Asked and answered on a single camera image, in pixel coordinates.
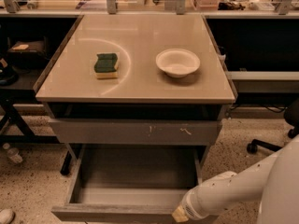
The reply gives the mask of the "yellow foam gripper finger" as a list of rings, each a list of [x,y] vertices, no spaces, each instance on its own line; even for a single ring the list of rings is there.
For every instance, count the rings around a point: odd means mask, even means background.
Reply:
[[[177,222],[177,223],[182,223],[182,222],[187,222],[189,218],[186,216],[184,209],[181,205],[179,205],[175,211],[172,213],[172,218]]]

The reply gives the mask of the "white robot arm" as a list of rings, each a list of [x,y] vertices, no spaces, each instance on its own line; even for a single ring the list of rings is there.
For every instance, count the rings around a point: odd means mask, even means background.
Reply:
[[[253,201],[260,203],[257,224],[299,224],[299,137],[239,174],[228,171],[190,189],[172,217],[201,220]]]

